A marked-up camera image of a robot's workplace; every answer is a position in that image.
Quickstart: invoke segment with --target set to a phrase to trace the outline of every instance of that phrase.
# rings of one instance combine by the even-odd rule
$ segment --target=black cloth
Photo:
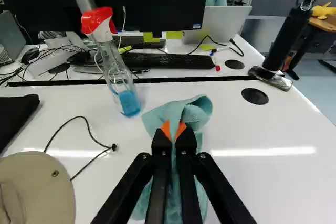
[[[40,103],[36,94],[0,97],[0,152],[25,125]]]

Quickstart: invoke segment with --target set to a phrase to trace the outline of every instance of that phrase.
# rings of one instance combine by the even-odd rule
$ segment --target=smartphone
[[[248,74],[250,76],[256,77],[262,82],[270,84],[284,91],[288,91],[293,85],[293,82],[291,80],[288,80],[287,78],[284,78],[276,73],[270,72],[259,66],[252,67],[248,71]]]

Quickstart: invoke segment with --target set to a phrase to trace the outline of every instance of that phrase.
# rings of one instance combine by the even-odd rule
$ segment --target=black desk divider strip
[[[182,77],[182,78],[149,78],[134,79],[134,83],[164,83],[164,82],[199,82],[199,81],[250,81],[256,80],[252,76],[221,76],[221,77]],[[100,80],[57,80],[57,81],[25,81],[9,82],[9,87],[28,86],[66,86],[66,85],[95,85],[106,84],[104,79]]]

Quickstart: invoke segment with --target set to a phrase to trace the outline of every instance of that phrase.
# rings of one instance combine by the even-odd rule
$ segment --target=white cable
[[[100,70],[100,72],[104,73],[103,70],[101,70],[101,68],[100,68],[100,66],[98,65],[97,60],[96,60],[96,57],[97,57],[97,54],[98,54],[98,53],[99,53],[99,51],[96,52],[96,54],[94,55],[94,58],[93,58],[93,59],[95,60],[94,62],[95,62],[95,64],[96,64],[97,68]]]
[[[122,9],[124,10],[124,23],[122,24],[122,30],[121,32],[124,31],[125,29],[125,23],[126,23],[126,7],[122,7]],[[119,46],[118,46],[118,49],[120,48],[120,45],[121,45],[121,34],[120,34],[120,37],[119,37]]]
[[[21,27],[21,28],[26,32],[26,34],[27,34],[28,37],[29,37],[30,43],[32,44],[33,41],[32,41],[32,38],[30,37],[29,33],[28,33],[27,30],[26,30],[26,29],[19,23],[19,21],[18,21],[17,18],[16,18],[16,14],[14,15],[14,17],[15,17],[15,20],[16,20],[17,24],[19,25],[19,27]]]

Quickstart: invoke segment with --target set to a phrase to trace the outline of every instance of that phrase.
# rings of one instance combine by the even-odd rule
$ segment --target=blue liquid
[[[140,112],[140,101],[132,90],[125,90],[118,94],[125,116],[131,117]]]

